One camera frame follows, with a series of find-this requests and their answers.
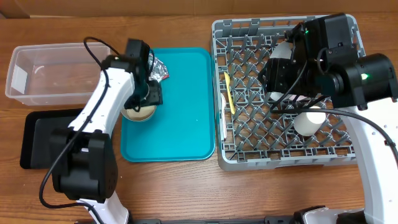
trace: wood grain surface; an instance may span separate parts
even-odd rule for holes
[[[353,13],[367,54],[386,54],[398,68],[398,14]],[[227,15],[169,17],[97,17],[67,19],[0,20],[0,92],[7,69],[20,45],[81,42],[91,35],[123,52],[128,37],[143,39],[151,47],[203,47],[210,49],[211,24],[217,19],[292,16]],[[31,111],[77,108],[25,106],[0,94],[0,223],[71,223],[90,219],[83,208],[49,210],[38,199],[45,170],[19,167],[25,117]],[[313,205],[330,208],[364,206],[363,188],[356,166],[285,167],[275,170],[224,172],[217,155],[199,162],[133,164],[119,151],[120,118],[114,129],[114,152],[119,167],[116,191],[134,218],[161,220],[209,218],[263,218],[290,215]],[[66,203],[51,181],[45,189],[50,203]]]

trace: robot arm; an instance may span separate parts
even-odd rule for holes
[[[110,88],[108,88],[102,103],[91,119],[91,123],[88,123],[83,130],[84,133],[93,133],[96,130],[100,130],[102,133],[112,135],[112,130],[118,119],[120,110],[124,108],[124,103],[134,93],[134,77],[131,73],[126,72],[122,68],[108,68],[106,71],[109,76]],[[73,127],[74,131],[79,130],[83,125],[87,115],[93,110],[101,97],[104,88],[105,76],[101,72],[98,85],[90,100],[79,116],[69,124],[69,127]]]
[[[91,205],[86,208],[97,223],[100,222],[93,209],[103,223],[132,223],[128,210],[121,205],[114,191],[118,167],[111,135],[122,108],[139,111],[144,106],[162,104],[159,83],[149,80],[149,52],[149,46],[143,41],[130,39],[125,55],[108,56],[101,64],[108,75],[108,85],[105,73],[101,72],[98,85],[79,116],[67,129],[56,129],[50,137],[54,161],[103,97],[91,121],[52,171],[54,189],[70,200]]]
[[[368,103],[368,109],[360,111],[351,106],[343,110],[356,113],[383,127],[387,134],[398,140],[398,103],[391,98]],[[342,116],[353,142],[361,173],[365,196],[364,214],[372,224],[397,223],[398,166],[391,147],[384,144],[384,137],[370,125]]]
[[[124,108],[124,103],[134,93],[134,76],[131,73],[126,72],[122,68],[108,68],[106,71],[109,76],[110,88],[105,94],[102,104],[100,104],[97,112],[91,119],[92,122],[88,123],[86,128],[83,130],[84,133],[93,133],[100,130],[102,133],[111,136],[116,120],[120,114],[120,110]],[[105,76],[104,73],[101,72],[101,78],[90,100],[87,102],[87,105],[81,111],[79,116],[69,124],[69,127],[73,127],[74,131],[77,131],[82,126],[87,118],[87,114],[92,111],[104,88]],[[81,150],[88,152],[87,148],[82,148]],[[107,198],[103,203],[87,198],[81,198],[77,200],[77,202],[86,202],[94,206],[94,209],[96,209],[104,223],[127,224],[131,221],[128,210],[122,206],[116,192],[114,192],[112,196]],[[89,211],[89,213],[94,218],[95,222],[99,223],[93,215],[93,212]]]
[[[285,38],[294,45],[291,58],[270,58],[259,73],[266,91],[330,96],[334,108],[365,117],[383,128],[393,141],[398,140],[398,82],[394,67],[381,54],[359,57],[345,14],[301,23],[286,32]],[[304,71],[302,77],[298,76],[299,70]],[[364,212],[353,222],[346,222],[344,215],[338,217],[345,210],[312,208],[295,215],[296,222],[397,223],[398,167],[391,146],[367,123],[346,116],[342,120],[356,150],[365,193]]]

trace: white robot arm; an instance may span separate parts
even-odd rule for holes
[[[102,133],[111,136],[120,110],[124,108],[125,102],[134,93],[134,76],[131,73],[126,72],[122,68],[108,68],[106,71],[109,76],[110,88],[108,88],[102,103],[91,119],[92,122],[88,123],[84,128],[84,133],[93,133],[96,130],[101,130]],[[104,73],[101,72],[101,78],[93,95],[87,102],[87,105],[79,116],[69,124],[69,127],[73,127],[74,131],[77,131],[83,125],[87,115],[93,110],[104,88],[105,76]],[[129,212],[122,206],[116,192],[114,192],[110,198],[107,198],[104,203],[98,203],[96,200],[83,198],[78,200],[78,202],[86,202],[92,205],[104,223],[127,224],[129,221]],[[94,218],[95,222],[99,223],[93,215],[93,212],[90,211],[90,215]]]
[[[368,109],[360,111],[356,106],[342,111],[363,116],[385,129],[398,139],[398,103],[391,98],[368,103]],[[368,224],[393,224],[398,222],[398,166],[391,147],[384,144],[384,137],[372,126],[355,118],[341,117],[353,142],[359,172],[364,188],[364,216]],[[362,210],[318,208],[303,215],[305,224],[335,224],[341,213]]]

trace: green light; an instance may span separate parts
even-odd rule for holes
[[[369,75],[366,73],[362,73],[361,77],[362,77],[362,80],[365,80],[365,79],[369,78]]]

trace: gray dish rack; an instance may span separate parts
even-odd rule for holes
[[[225,19],[212,25],[211,54],[214,74],[218,164],[223,170],[274,169],[297,165],[356,164],[354,149],[339,116],[328,114],[320,130],[309,138],[295,132],[297,114],[271,114],[270,98],[257,80],[272,50],[278,45],[278,36],[302,21],[321,16],[270,17],[257,19]],[[358,44],[358,55],[365,51],[358,25],[347,15],[352,42]],[[235,115],[228,103],[224,72],[231,77]],[[221,95],[226,97],[226,125],[221,117]],[[330,107],[331,101],[319,102],[321,108]],[[289,99],[281,108],[292,108]],[[222,138],[227,131],[227,138]]]

